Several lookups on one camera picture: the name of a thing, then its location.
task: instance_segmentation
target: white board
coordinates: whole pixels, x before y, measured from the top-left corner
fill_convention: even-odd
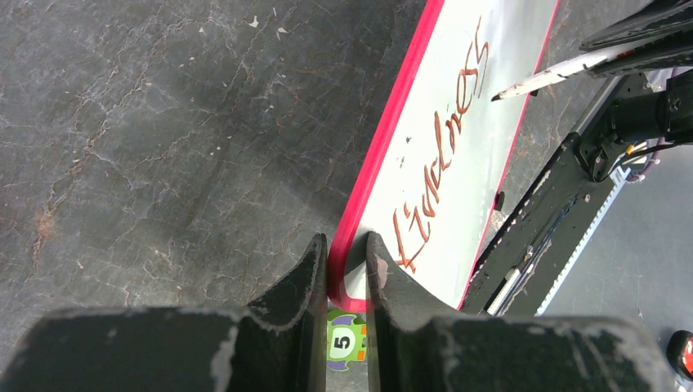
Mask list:
[[[334,236],[333,303],[365,311],[364,269],[345,282],[344,267],[375,231],[401,268],[461,305],[527,100],[490,99],[537,69],[556,9],[429,0]]]

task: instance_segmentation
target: concrete floor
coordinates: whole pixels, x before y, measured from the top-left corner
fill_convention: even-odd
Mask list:
[[[621,191],[546,314],[625,317],[663,350],[676,330],[693,329],[686,300],[693,277],[693,210],[687,203],[693,157],[683,146],[659,159],[641,184]]]
[[[562,2],[544,64],[624,3]],[[331,236],[423,4],[0,5],[0,366],[49,310],[245,303]],[[530,102],[496,221],[600,84]]]

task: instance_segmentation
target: wire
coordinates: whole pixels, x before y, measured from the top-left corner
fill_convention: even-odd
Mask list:
[[[660,137],[659,139],[657,139],[656,145],[663,145],[663,144],[664,144],[664,138],[663,137]],[[649,173],[650,170],[652,170],[652,167],[654,167],[655,165],[658,165],[658,164],[659,164],[659,151],[655,151],[647,159],[647,163],[642,168],[642,170],[631,171],[630,174],[628,174],[626,181],[629,183],[642,182],[645,179],[645,175],[647,173]]]
[[[611,170],[609,171],[609,173],[606,174],[605,176],[603,176],[603,177],[602,177],[601,179],[599,179],[599,180],[598,180],[597,178],[595,178],[595,176],[594,176],[594,173],[593,173],[593,171],[594,171],[594,165],[591,165],[592,167],[590,167],[590,176],[592,177],[592,181],[595,181],[595,182],[603,182],[604,180],[606,180],[607,178],[609,178],[609,176],[611,175],[611,173],[613,173],[617,168],[621,167],[621,165],[623,165],[624,162],[625,162],[626,160],[630,160],[630,159],[633,159],[633,158],[641,157],[641,156],[643,156],[643,155],[648,155],[648,154],[650,154],[650,153],[655,153],[655,152],[657,152],[657,151],[662,151],[663,149],[671,149],[671,148],[676,147],[676,146],[679,146],[679,145],[683,145],[683,143],[676,143],[676,142],[674,142],[674,143],[672,143],[672,144],[670,144],[670,145],[656,145],[656,146],[654,146],[654,147],[650,147],[650,148],[647,148],[647,149],[641,149],[640,151],[636,151],[636,152],[634,152],[634,153],[632,153],[632,154],[625,155],[625,156],[623,156],[621,159],[619,159],[618,161],[616,161],[616,163],[615,163],[614,166],[611,168]]]

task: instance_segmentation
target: gray marble floor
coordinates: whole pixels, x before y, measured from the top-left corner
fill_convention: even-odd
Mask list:
[[[423,4],[0,4],[0,367],[48,310],[245,303],[330,236]],[[639,5],[562,2],[544,64]],[[531,101],[504,211],[599,85]]]

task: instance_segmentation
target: red border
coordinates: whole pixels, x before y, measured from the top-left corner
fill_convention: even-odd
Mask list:
[[[551,28],[553,27],[553,22],[556,20],[556,14],[558,14],[558,6],[561,5],[561,0],[556,0],[556,6],[553,8],[553,14],[551,15],[551,20],[548,22],[548,28],[546,29],[546,35],[543,37],[543,44],[542,44],[542,49],[539,52],[539,58],[537,59],[537,64],[534,67],[534,73],[536,74],[539,71],[539,67],[541,66],[541,60],[543,57],[543,53],[546,51],[546,46],[548,44],[548,38],[551,35]],[[510,145],[510,151],[507,153],[507,158],[505,160],[505,167],[503,168],[503,175],[500,177],[500,182],[499,182],[499,187],[496,190],[496,194],[498,194],[503,187],[503,181],[505,181],[505,175],[507,174],[507,168],[510,166],[510,157],[512,156],[512,151],[515,149],[515,143],[517,142],[517,135],[520,134],[520,127],[522,126],[522,120],[525,118],[525,111],[527,110],[527,104],[530,103],[530,95],[527,94],[525,96],[525,103],[522,105],[522,112],[520,113],[520,119],[517,121],[517,128],[515,129],[515,135],[512,138],[512,145]],[[486,232],[489,230],[489,224],[491,223],[491,215],[494,213],[494,208],[495,208],[496,202],[495,200],[491,203],[491,210],[489,212],[489,217],[486,220],[486,226],[484,226],[484,232],[481,235],[481,240],[479,241],[479,247],[476,249],[476,257],[474,257],[474,260],[478,261],[479,260],[479,255],[481,254],[481,246],[484,244],[484,238],[486,237]],[[462,303],[464,302],[464,298],[467,296],[467,290],[469,289],[469,282],[472,280],[472,275],[474,274],[474,267],[472,267],[472,270],[469,271],[469,276],[467,277],[467,286],[464,288],[464,293],[462,294],[462,298],[459,300],[459,305],[457,305],[457,310],[462,308]]]
[[[347,312],[365,313],[366,311],[366,301],[349,297],[347,295],[347,290],[344,287],[344,269],[347,263],[347,257],[349,255],[349,251],[351,250],[351,243],[354,241],[354,236],[359,222],[363,216],[366,203],[368,202],[371,191],[373,190],[373,186],[375,185],[375,179],[378,177],[378,173],[380,172],[382,161],[385,158],[385,153],[387,152],[387,148],[390,145],[392,136],[395,133],[395,128],[400,120],[405,102],[409,98],[409,92],[414,84],[418,67],[423,59],[423,54],[426,52],[428,42],[431,40],[433,29],[436,27],[436,22],[438,21],[438,16],[440,15],[440,10],[442,9],[444,2],[445,0],[428,0],[423,9],[421,19],[419,20],[418,26],[414,31],[414,36],[412,37],[412,41],[409,44],[404,61],[402,62],[402,67],[400,68],[400,72],[397,74],[395,85],[392,88],[390,97],[388,98],[385,109],[382,112],[382,117],[380,117],[380,122],[378,123],[375,135],[373,136],[373,141],[371,141],[369,146],[363,167],[359,172],[359,176],[356,179],[354,188],[351,191],[349,201],[346,203],[344,213],[342,214],[342,219],[339,221],[339,226],[334,234],[334,240],[332,242],[332,247],[329,250],[327,260],[328,295],[330,300],[336,306],[339,306]],[[543,51],[546,48],[548,35],[551,31],[553,20],[556,17],[559,2],[560,0],[556,1],[556,7],[553,11],[552,19],[549,22],[535,70],[539,69],[539,64],[541,63]],[[525,103],[522,109],[520,120],[517,124],[515,136],[505,162],[505,168],[503,169],[503,176],[501,176],[499,189],[503,185],[505,171],[510,163],[510,156],[513,148],[515,147],[517,133],[520,131],[520,125],[525,114],[528,100],[529,98],[525,98]],[[482,238],[485,236],[489,223],[490,214],[489,219],[486,221],[484,235]],[[481,242],[479,243],[479,249],[477,250],[476,254],[477,259],[480,251]]]

